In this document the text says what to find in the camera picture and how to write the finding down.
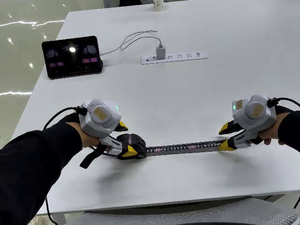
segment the cable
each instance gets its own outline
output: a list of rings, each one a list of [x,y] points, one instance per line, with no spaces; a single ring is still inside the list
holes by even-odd
[[[49,119],[49,121],[45,124],[43,130],[45,130],[47,128],[47,126],[58,116],[60,115],[61,113],[63,113],[64,111],[67,111],[67,110],[77,110],[77,107],[68,107],[68,108],[65,108],[65,109],[62,109],[60,110],[58,113],[56,113],[54,116],[51,117],[51,119]]]
[[[278,100],[278,101],[281,101],[281,100],[290,101],[290,102],[293,102],[294,104],[296,104],[297,106],[300,107],[300,104],[299,104],[298,102],[296,102],[295,100],[290,99],[290,98],[288,98],[288,97],[279,97],[279,98],[277,98],[277,100]]]
[[[65,112],[65,111],[71,110],[71,109],[75,110],[78,114],[81,114],[81,115],[86,115],[86,113],[87,113],[87,111],[88,111],[87,108],[84,108],[84,107],[81,107],[81,106],[64,108],[64,109],[60,110],[58,113],[56,113],[54,116],[52,116],[51,119],[49,119],[49,121],[45,124],[43,130],[45,130],[45,129],[47,128],[47,126],[48,126],[48,125],[49,125],[49,124],[50,124],[57,116],[59,116],[60,114],[62,114],[62,113]],[[51,218],[47,196],[46,196],[45,202],[46,202],[46,208],[47,208],[47,214],[48,214],[49,220],[50,220],[53,224],[59,225],[58,223],[56,223],[56,222]]]
[[[296,204],[294,205],[294,209],[295,209],[295,208],[297,208],[297,206],[298,206],[299,202],[300,202],[300,196],[299,196],[299,198],[298,198],[298,200],[297,200]]]
[[[135,33],[133,33],[133,34],[130,34],[130,35],[128,35],[128,36],[123,40],[122,44],[121,44],[118,48],[116,48],[116,49],[114,49],[114,50],[112,50],[112,51],[109,51],[109,52],[101,53],[100,55],[110,54],[110,53],[113,53],[113,52],[119,50],[124,44],[128,43],[129,41],[133,40],[135,37],[137,37],[137,36],[139,36],[139,35],[141,35],[141,34],[144,34],[144,33],[156,33],[156,32],[157,32],[157,30],[146,30],[146,31],[138,31],[138,32],[135,32]]]
[[[49,220],[50,220],[53,224],[59,225],[58,223],[56,223],[56,222],[51,218],[50,211],[49,211],[49,205],[48,205],[48,199],[47,199],[47,196],[46,196],[45,202],[46,202],[46,208],[47,208],[47,214],[48,214]]]
[[[131,42],[130,44],[128,44],[125,48],[121,48],[121,50],[125,50],[125,49],[127,49],[130,45],[132,45],[134,42],[136,42],[136,41],[138,41],[138,40],[140,40],[140,39],[142,39],[142,38],[155,38],[155,39],[157,39],[157,40],[159,40],[159,44],[160,45],[162,45],[162,43],[161,43],[161,40],[159,39],[159,38],[157,38],[157,37],[139,37],[138,39],[136,39],[136,40],[134,40],[133,42]]]
[[[297,106],[300,107],[300,104],[298,102],[296,102],[295,100],[290,99],[288,97],[275,97],[275,98],[269,99],[267,102],[267,105],[269,108],[272,108],[273,106],[276,106],[279,103],[279,101],[281,101],[281,100],[293,102],[294,104],[296,104]]]

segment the black sleeve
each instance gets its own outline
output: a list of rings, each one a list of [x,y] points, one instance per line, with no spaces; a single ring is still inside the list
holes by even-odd
[[[288,114],[280,123],[278,137],[286,145],[300,151],[300,111]]]
[[[25,133],[0,150],[0,224],[28,224],[81,149],[76,129],[59,123]]]

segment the power adapter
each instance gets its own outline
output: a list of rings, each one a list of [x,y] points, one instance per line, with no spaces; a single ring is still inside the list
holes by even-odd
[[[159,46],[156,47],[156,60],[164,60],[164,59],[165,59],[165,46],[159,44]]]

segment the reflective floor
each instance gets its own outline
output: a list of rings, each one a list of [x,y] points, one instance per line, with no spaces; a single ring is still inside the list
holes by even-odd
[[[56,39],[68,12],[95,8],[103,8],[103,0],[0,1],[0,148],[10,140],[44,66],[41,43]],[[291,207],[298,196],[276,204]],[[39,217],[31,224],[50,223]]]

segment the white power strip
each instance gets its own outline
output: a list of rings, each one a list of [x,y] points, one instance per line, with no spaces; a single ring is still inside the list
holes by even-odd
[[[185,53],[171,53],[165,56],[164,60],[156,60],[156,56],[143,56],[141,57],[141,64],[153,64],[162,62],[177,62],[187,60],[203,60],[209,57],[205,52],[185,52]]]

